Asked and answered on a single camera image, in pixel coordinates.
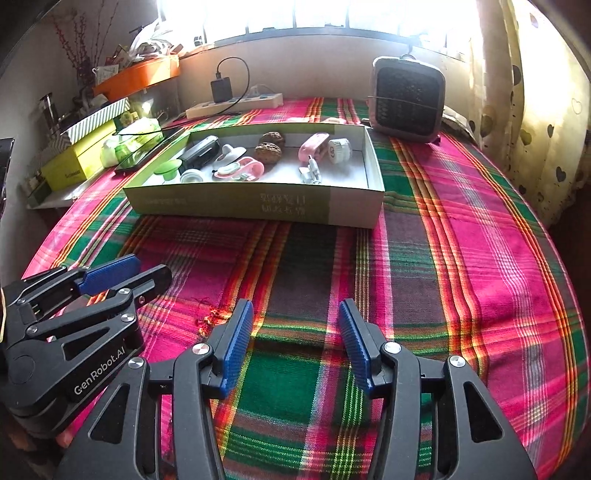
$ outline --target window frame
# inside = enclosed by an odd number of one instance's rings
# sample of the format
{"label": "window frame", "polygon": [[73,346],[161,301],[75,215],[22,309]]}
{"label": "window frame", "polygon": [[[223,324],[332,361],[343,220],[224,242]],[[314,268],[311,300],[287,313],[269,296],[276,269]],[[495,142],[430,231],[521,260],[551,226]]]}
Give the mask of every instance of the window frame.
{"label": "window frame", "polygon": [[361,37],[361,38],[373,38],[376,40],[385,40],[395,43],[401,43],[417,48],[423,48],[428,51],[439,53],[446,57],[450,57],[459,61],[466,62],[466,54],[461,53],[457,50],[451,50],[449,48],[432,48],[424,46],[422,44],[416,44],[416,41],[412,37],[403,37],[393,33],[380,32],[376,30],[364,30],[361,28],[350,28],[350,27],[291,27],[291,28],[269,28],[261,32],[249,32],[248,28],[244,35],[237,35],[236,37],[223,38],[216,40],[213,43],[207,43],[207,33],[203,31],[203,42],[205,45],[209,45],[210,48],[226,47],[228,45],[234,45],[236,43],[242,43],[246,41],[254,40],[266,40],[267,38],[280,38],[280,37],[299,37],[307,35],[335,35],[342,37]]}
{"label": "window frame", "polygon": [[[160,20],[165,19],[165,12],[160,0],[157,1],[157,8],[158,8],[158,16]],[[242,43],[246,41],[254,41],[254,40],[266,40],[267,38],[281,38],[281,37],[298,37],[298,36],[305,36],[305,35],[341,35],[344,37],[360,37],[360,38],[373,38],[375,40],[385,40],[391,41],[394,43],[401,43],[408,45],[409,50],[410,47],[417,47],[423,48],[428,51],[432,51],[435,53],[439,53],[446,57],[450,57],[462,62],[467,62],[467,54],[462,53],[457,50],[452,50],[447,47],[430,47],[425,46],[421,43],[420,39],[416,39],[416,37],[403,37],[402,35],[387,33],[387,32],[380,32],[377,30],[366,30],[364,28],[351,28],[349,22],[349,8],[350,5],[347,6],[346,16],[345,16],[345,26],[344,27],[334,27],[334,26],[325,26],[325,27],[298,27],[296,21],[296,9],[295,6],[292,8],[291,11],[291,18],[292,18],[292,27],[291,28],[273,28],[268,27],[265,28],[263,31],[260,32],[250,32],[248,28],[248,23],[245,25],[245,33],[242,35],[236,35],[234,37],[223,38],[221,40],[216,40],[212,43],[207,42],[207,31],[205,26],[202,27],[203,31],[203,45],[192,48],[185,56],[190,56],[193,53],[198,53],[203,49],[206,48],[217,48],[217,47],[225,47],[228,45],[234,45],[236,43]]]}

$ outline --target white cap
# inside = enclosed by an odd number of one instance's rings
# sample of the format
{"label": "white cap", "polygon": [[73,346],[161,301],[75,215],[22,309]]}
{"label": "white cap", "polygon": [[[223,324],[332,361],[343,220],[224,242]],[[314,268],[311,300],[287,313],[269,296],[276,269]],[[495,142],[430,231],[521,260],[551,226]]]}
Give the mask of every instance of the white cap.
{"label": "white cap", "polygon": [[196,168],[185,170],[181,175],[181,183],[202,183],[203,175]]}
{"label": "white cap", "polygon": [[229,144],[225,144],[222,146],[222,153],[221,155],[215,159],[213,162],[213,171],[219,170],[222,167],[225,167],[231,163],[234,163],[238,160],[241,156],[246,153],[246,148],[244,147],[236,147]]}
{"label": "white cap", "polygon": [[329,158],[332,163],[343,163],[351,158],[351,143],[346,138],[329,141]]}

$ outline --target fan grille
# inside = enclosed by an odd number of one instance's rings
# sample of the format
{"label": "fan grille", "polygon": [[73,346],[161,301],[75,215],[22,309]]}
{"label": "fan grille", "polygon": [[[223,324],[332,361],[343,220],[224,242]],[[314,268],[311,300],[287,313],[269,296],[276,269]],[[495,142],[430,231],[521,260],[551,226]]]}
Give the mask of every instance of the fan grille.
{"label": "fan grille", "polygon": [[441,115],[439,91],[434,77],[384,67],[378,72],[376,120],[383,127],[429,136]]}

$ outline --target power adapter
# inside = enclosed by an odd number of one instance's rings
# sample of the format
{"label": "power adapter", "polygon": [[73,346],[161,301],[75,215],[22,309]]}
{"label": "power adapter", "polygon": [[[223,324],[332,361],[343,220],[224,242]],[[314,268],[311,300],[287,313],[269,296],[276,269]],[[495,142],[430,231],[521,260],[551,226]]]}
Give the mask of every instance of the power adapter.
{"label": "power adapter", "polygon": [[214,103],[227,102],[232,99],[232,84],[230,77],[222,78],[222,74],[216,72],[216,79],[211,82]]}

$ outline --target yellow box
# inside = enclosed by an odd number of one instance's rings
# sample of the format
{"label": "yellow box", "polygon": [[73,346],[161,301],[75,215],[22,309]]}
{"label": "yellow box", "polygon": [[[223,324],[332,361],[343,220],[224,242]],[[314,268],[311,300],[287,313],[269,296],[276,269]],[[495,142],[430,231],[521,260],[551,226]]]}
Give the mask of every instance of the yellow box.
{"label": "yellow box", "polygon": [[109,120],[43,165],[41,174],[52,191],[85,181],[102,169],[100,151],[103,140],[113,132],[115,123]]}

